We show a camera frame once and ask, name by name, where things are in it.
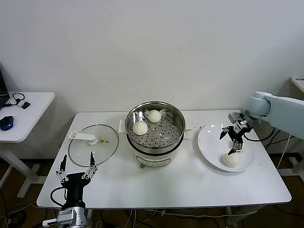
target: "pot handle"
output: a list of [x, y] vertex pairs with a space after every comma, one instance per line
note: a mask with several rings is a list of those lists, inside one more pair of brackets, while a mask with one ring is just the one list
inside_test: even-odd
[[193, 130], [193, 124], [191, 121], [189, 120], [185, 120], [185, 131], [184, 131], [184, 139], [183, 140], [189, 140], [192, 138], [192, 135], [191, 133], [188, 133], [189, 131], [192, 131]]
[[78, 139], [78, 140], [87, 140], [90, 145], [94, 145], [97, 143], [97, 138], [93, 134], [79, 133], [79, 132], [71, 132], [68, 136], [69, 139]]
[[186, 122], [186, 124], [185, 124], [185, 132], [192, 131], [193, 130], [193, 124], [192, 124], [192, 122], [189, 121], [189, 120], [186, 120], [185, 122]]
[[119, 133], [127, 133], [125, 130], [125, 120], [120, 120], [119, 121], [119, 128], [118, 128]]

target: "white plate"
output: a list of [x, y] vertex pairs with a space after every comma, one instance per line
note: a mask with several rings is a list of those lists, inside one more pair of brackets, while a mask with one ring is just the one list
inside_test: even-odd
[[232, 141], [228, 134], [221, 140], [219, 139], [222, 132], [222, 124], [210, 124], [202, 128], [198, 136], [198, 145], [203, 156], [214, 166], [228, 172], [241, 172], [248, 169], [254, 158], [255, 153], [247, 141], [244, 139], [243, 149], [236, 152], [238, 165], [231, 168], [224, 164], [223, 156], [232, 149]]

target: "glass lid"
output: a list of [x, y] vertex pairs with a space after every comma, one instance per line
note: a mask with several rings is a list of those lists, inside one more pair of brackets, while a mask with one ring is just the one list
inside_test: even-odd
[[92, 144], [87, 139], [75, 139], [76, 137], [71, 141], [68, 153], [75, 164], [89, 167], [91, 152], [96, 165], [104, 163], [115, 153], [118, 146], [118, 135], [112, 127], [97, 124], [88, 126], [80, 132], [94, 135], [97, 141]]

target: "blue mouse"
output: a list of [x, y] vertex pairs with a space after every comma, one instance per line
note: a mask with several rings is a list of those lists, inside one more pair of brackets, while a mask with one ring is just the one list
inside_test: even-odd
[[5, 116], [0, 120], [0, 129], [7, 131], [14, 126], [14, 118], [10, 116]]

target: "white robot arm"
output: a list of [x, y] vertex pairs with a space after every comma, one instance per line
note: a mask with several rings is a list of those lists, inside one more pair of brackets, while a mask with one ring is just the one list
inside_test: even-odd
[[245, 109], [239, 113], [230, 113], [230, 121], [233, 126], [223, 127], [219, 139], [226, 134], [232, 140], [232, 149], [228, 155], [239, 152], [243, 147], [243, 136], [250, 141], [261, 142], [268, 139], [274, 132], [265, 139], [251, 140], [245, 136], [253, 128], [253, 122], [264, 120], [271, 126], [304, 139], [304, 101], [274, 96], [270, 93], [255, 92], [247, 102]]
[[281, 131], [304, 139], [304, 101], [255, 92], [245, 109], [250, 117], [269, 122]]

